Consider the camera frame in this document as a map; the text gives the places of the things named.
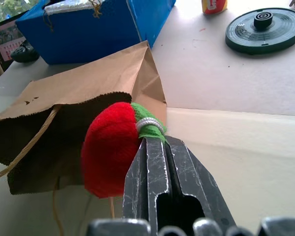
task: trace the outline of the brown paper bag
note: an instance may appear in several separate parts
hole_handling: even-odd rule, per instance
[[[162,84],[147,42],[30,82],[0,114],[0,163],[12,194],[83,184],[80,151],[94,118],[109,105],[138,102],[166,121]]]

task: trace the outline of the white rubber band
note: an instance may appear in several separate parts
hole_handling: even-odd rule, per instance
[[[164,129],[163,129],[163,126],[161,125],[161,123],[158,122],[156,119],[151,118],[151,117],[147,117],[147,118],[143,118],[143,119],[139,120],[136,123],[137,131],[140,132],[140,130],[142,129],[142,127],[144,127],[146,125],[154,125],[154,126],[156,126],[159,129],[159,131],[161,131],[162,135],[165,134]]]

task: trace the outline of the dark green round lid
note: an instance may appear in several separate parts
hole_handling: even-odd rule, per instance
[[[295,11],[264,8],[234,19],[226,29],[226,44],[241,53],[264,54],[295,44]]]

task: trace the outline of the blue box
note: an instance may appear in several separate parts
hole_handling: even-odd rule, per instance
[[[90,62],[144,40],[152,47],[175,1],[105,0],[95,18],[94,9],[48,16],[42,0],[16,25],[48,64]]]

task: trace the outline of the white tabletop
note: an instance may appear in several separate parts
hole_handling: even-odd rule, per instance
[[[288,4],[229,0],[228,10],[206,17],[200,0],[177,0],[152,49],[171,107],[168,134],[185,141],[216,179],[235,221],[253,232],[263,217],[295,216],[295,45],[271,55],[242,55],[225,45],[225,29],[249,10]],[[76,66],[49,66],[42,58],[12,63],[0,77],[0,112],[31,80]],[[0,235],[56,235],[51,199],[51,193],[11,196],[1,178]],[[88,194],[70,186],[58,200],[66,236],[78,235]],[[120,210],[119,201],[117,216]],[[106,200],[93,199],[84,230],[91,219],[107,216]]]

